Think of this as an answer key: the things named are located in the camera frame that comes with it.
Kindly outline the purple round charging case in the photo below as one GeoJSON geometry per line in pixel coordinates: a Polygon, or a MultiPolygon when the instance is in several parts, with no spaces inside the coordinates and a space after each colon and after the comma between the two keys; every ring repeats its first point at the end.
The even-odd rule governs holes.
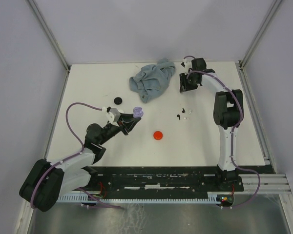
{"type": "Polygon", "coordinates": [[[134,107],[133,109],[133,117],[140,118],[144,115],[142,107],[134,107]]]}

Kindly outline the orange round charging case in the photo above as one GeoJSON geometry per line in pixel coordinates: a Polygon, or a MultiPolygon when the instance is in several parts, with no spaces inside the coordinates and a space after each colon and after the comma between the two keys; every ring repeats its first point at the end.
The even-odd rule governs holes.
{"type": "Polygon", "coordinates": [[[155,140],[161,140],[163,138],[163,133],[161,131],[155,131],[153,137],[155,140]]]}

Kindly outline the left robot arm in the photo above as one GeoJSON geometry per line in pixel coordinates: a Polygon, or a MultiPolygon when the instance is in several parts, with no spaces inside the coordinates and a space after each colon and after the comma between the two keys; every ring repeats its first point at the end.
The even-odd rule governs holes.
{"type": "Polygon", "coordinates": [[[98,186],[98,173],[90,166],[103,157],[106,151],[103,144],[118,133],[127,136],[144,114],[141,107],[135,107],[132,114],[121,113],[116,108],[107,108],[105,112],[107,125],[90,124],[80,152],[58,162],[46,159],[36,162],[20,188],[20,197],[46,212],[60,196],[70,191],[80,187],[94,190],[98,186]]]}

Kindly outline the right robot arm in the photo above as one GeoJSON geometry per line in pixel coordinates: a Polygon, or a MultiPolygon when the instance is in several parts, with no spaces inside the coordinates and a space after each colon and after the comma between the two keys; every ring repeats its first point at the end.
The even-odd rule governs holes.
{"type": "Polygon", "coordinates": [[[243,92],[230,89],[213,69],[207,68],[203,58],[185,56],[181,66],[184,72],[179,75],[180,93],[202,86],[214,93],[213,119],[220,134],[220,156],[214,185],[225,191],[232,182],[238,181],[235,151],[237,131],[244,118],[243,92]]]}

